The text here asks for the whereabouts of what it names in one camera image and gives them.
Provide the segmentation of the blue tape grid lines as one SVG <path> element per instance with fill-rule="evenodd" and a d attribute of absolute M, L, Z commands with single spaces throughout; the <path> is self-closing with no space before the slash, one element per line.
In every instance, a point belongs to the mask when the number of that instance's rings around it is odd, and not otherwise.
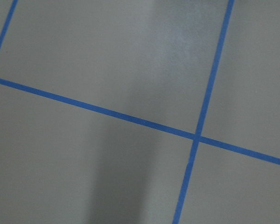
<path fill-rule="evenodd" d="M 188 186 L 190 183 L 190 178 L 191 178 L 191 174 L 192 174 L 192 170 L 193 170 L 193 166 L 195 163 L 195 158 L 196 158 L 196 153 L 198 151 L 198 146 L 200 143 L 204 143 L 210 146 L 214 146 L 214 147 L 218 147 L 221 149 L 225 149 L 228 151 L 232 151 L 238 154 L 242 154 L 242 155 L 246 155 L 248 157 L 251 158 L 255 158 L 255 159 L 259 159 L 262 161 L 266 161 L 266 162 L 270 162 L 273 164 L 277 164 L 280 165 L 280 158 L 278 157 L 274 157 L 274 156 L 270 156 L 267 154 L 263 154 L 260 152 L 256 152 L 250 149 L 246 149 L 243 147 L 239 147 L 239 146 L 235 146 L 232 144 L 228 144 L 222 141 L 218 141 L 218 140 L 214 140 L 211 138 L 207 138 L 202 136 L 202 132 L 203 132 L 203 126 L 205 123 L 205 119 L 206 119 L 206 115 L 208 112 L 208 107 L 209 107 L 209 103 L 210 103 L 210 99 L 211 99 L 211 95 L 212 95 L 212 91 L 213 91 L 213 87 L 214 87 L 214 83 L 216 80 L 216 75 L 217 75 L 217 71 L 219 68 L 219 64 L 220 64 L 220 60 L 221 60 L 221 55 L 223 52 L 223 48 L 224 48 L 224 42 L 225 42 L 225 38 L 226 38 L 226 34 L 228 31 L 228 26 L 229 26 L 229 22 L 230 22 L 230 18 L 231 18 L 231 14 L 232 14 L 232 10 L 233 10 L 233 6 L 234 6 L 234 1 L 230 0 L 227 3 L 226 6 L 226 10 L 224 13 L 224 19 L 222 22 L 222 26 L 221 26 L 221 30 L 220 30 L 220 35 L 218 38 L 218 42 L 217 42 L 217 47 L 216 47 L 216 51 L 215 51 L 215 55 L 214 55 L 214 59 L 212 62 L 212 67 L 211 67 L 211 71 L 210 71 L 210 76 L 208 79 L 208 83 L 207 83 L 207 87 L 205 90 L 205 94 L 204 94 L 204 98 L 203 98 L 203 104 L 200 110 L 200 114 L 199 114 L 199 119 L 197 122 L 197 126 L 196 126 L 196 130 L 194 133 L 189 133 L 180 129 L 176 129 L 173 127 L 169 127 L 169 126 L 165 126 L 162 124 L 158 124 L 149 120 L 145 120 L 145 119 L 141 119 L 141 118 L 137 118 L 137 117 L 133 117 L 124 113 L 120 113 L 117 111 L 113 111 L 113 110 L 109 110 L 103 107 L 99 107 L 96 105 L 92 105 L 86 102 L 82 102 L 82 101 L 78 101 L 75 99 L 71 99 L 71 98 L 67 98 L 61 95 L 57 95 L 51 92 L 47 92 L 47 91 L 43 91 L 43 90 L 39 90 L 30 86 L 26 86 L 26 85 L 22 85 L 19 83 L 15 83 L 9 80 L 5 80 L 0 78 L 0 84 L 3 86 L 7 86 L 13 89 L 18 89 L 20 91 L 25 91 L 31 94 L 35 94 L 41 97 L 45 97 L 45 98 L 49 98 L 58 102 L 62 102 L 62 103 L 66 103 L 75 107 L 79 107 L 79 108 L 83 108 L 89 111 L 93 111 L 93 112 L 97 112 L 100 114 L 104 114 L 110 117 L 114 117 L 117 119 L 121 119 L 121 120 L 125 120 L 131 123 L 135 123 L 141 126 L 146 126 L 152 129 L 156 129 L 158 131 L 162 131 L 165 133 L 169 133 L 169 134 L 173 134 L 175 136 L 180 136 L 189 140 L 192 140 L 193 143 L 191 145 L 191 149 L 190 149 L 190 153 L 189 153 L 189 158 L 188 158 L 188 162 L 187 162 L 187 166 L 185 169 L 185 173 L 183 176 L 183 181 L 181 184 L 181 189 L 180 189 L 180 193 L 178 196 L 178 201 L 176 204 L 176 208 L 175 208 L 175 212 L 174 212 L 174 216 L 173 216 L 173 220 L 172 222 L 174 224 L 177 224 L 180 222 L 180 217 L 182 214 L 182 209 L 184 206 L 184 201 L 186 198 L 186 194 L 188 191 Z"/>

